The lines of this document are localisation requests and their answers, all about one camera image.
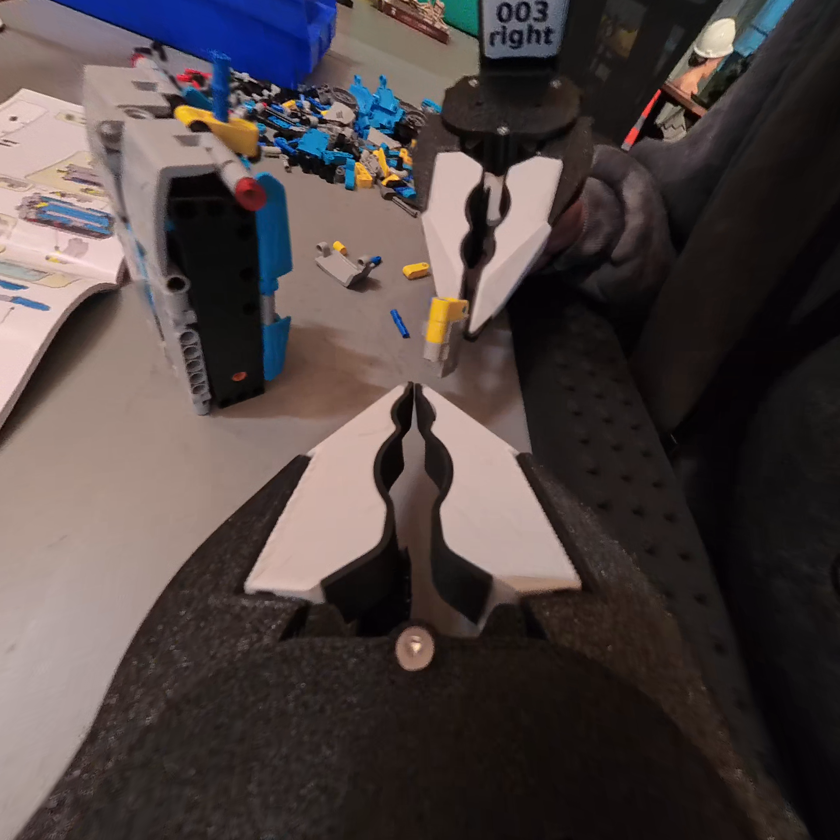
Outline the pile of small toy bricks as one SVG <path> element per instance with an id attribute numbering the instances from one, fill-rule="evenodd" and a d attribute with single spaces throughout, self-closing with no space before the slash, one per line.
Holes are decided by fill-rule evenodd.
<path id="1" fill-rule="evenodd" d="M 210 132 L 248 163 L 278 159 L 353 192 L 376 188 L 412 217 L 419 215 L 413 157 L 427 119 L 440 107 L 399 99 L 380 76 L 370 90 L 355 76 L 349 89 L 300 85 L 297 90 L 229 71 L 227 117 L 221 90 L 205 71 L 168 76 L 177 91 L 175 119 L 195 133 Z"/>

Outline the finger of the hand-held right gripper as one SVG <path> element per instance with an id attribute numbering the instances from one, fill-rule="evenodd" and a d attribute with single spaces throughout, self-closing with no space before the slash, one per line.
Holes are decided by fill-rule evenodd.
<path id="1" fill-rule="evenodd" d="M 549 216 L 563 169 L 561 159 L 537 155 L 508 171 L 508 210 L 493 230 L 493 252 L 479 274 L 466 328 L 469 336 L 477 335 L 504 309 L 541 256 L 553 225 Z"/>
<path id="2" fill-rule="evenodd" d="M 472 315 L 490 316 L 485 279 L 491 256 L 489 229 L 479 227 L 479 261 L 474 269 L 468 268 L 464 252 L 464 242 L 473 231 L 468 204 L 475 190 L 480 198 L 485 196 L 481 164 L 460 151 L 438 153 L 422 214 L 423 233 L 436 297 L 464 299 L 465 277 L 472 272 L 475 286 L 468 296 Z"/>

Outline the brick instruction booklet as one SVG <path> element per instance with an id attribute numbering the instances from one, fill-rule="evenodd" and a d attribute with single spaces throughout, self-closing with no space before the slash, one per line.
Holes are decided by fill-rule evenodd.
<path id="1" fill-rule="evenodd" d="M 1 424 L 69 315 L 120 287 L 122 262 L 82 107 L 17 91 L 1 105 Z"/>

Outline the person's right hand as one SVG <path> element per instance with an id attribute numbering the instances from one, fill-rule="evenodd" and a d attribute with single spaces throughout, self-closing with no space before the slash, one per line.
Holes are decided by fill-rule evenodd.
<path id="1" fill-rule="evenodd" d="M 585 247 L 589 226 L 589 210 L 581 194 L 552 226 L 539 267 L 567 270 L 582 266 L 588 260 Z"/>

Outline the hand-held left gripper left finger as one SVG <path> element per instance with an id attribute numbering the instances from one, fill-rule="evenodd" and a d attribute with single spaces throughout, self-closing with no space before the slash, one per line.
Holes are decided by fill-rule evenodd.
<path id="1" fill-rule="evenodd" d="M 391 389 L 301 459 L 246 593 L 375 607 L 398 581 L 391 488 L 404 469 L 414 384 Z"/>

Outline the blue plastic bin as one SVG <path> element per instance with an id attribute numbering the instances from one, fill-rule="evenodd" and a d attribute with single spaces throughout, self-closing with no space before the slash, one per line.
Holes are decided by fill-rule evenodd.
<path id="1" fill-rule="evenodd" d="M 61 1 L 186 54 L 225 53 L 232 68 L 296 88 L 328 52 L 335 1 Z"/>

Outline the grey desk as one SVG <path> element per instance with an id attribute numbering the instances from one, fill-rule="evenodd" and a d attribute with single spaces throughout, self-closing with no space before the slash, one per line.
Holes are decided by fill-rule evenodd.
<path id="1" fill-rule="evenodd" d="M 204 540 L 394 386 L 433 380 L 416 341 L 431 283 L 402 273 L 427 257 L 419 221 L 376 190 L 278 177 L 291 335 L 264 395 L 195 415 L 130 283 L 70 315 L 3 426 L 2 838 L 58 781 L 132 637 Z M 316 245 L 335 240 L 382 263 L 344 288 L 315 263 Z"/>

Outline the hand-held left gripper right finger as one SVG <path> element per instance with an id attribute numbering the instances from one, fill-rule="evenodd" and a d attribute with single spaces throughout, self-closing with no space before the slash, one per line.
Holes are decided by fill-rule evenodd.
<path id="1" fill-rule="evenodd" d="M 437 489 L 432 578 L 448 606 L 486 621 L 501 604 L 582 590 L 523 453 L 427 385 L 417 387 L 417 427 Z"/>

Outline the grey blue toy brick assembly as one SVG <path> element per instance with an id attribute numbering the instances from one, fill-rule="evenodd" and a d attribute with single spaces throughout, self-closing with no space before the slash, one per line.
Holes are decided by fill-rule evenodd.
<path id="1" fill-rule="evenodd" d="M 259 130 L 234 110 L 229 58 L 213 53 L 210 75 L 179 77 L 162 60 L 145 49 L 131 67 L 86 65 L 82 105 L 129 276 L 194 411 L 207 415 L 262 395 L 282 372 L 287 195 L 250 167 Z"/>

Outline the person's right forearm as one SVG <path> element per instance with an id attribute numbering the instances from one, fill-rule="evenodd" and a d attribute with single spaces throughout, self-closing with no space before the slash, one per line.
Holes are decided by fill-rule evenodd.
<path id="1" fill-rule="evenodd" d="M 604 309 L 645 308 L 674 265 L 686 163 L 678 146 L 645 139 L 630 151 L 595 147 L 581 231 L 555 266 Z"/>

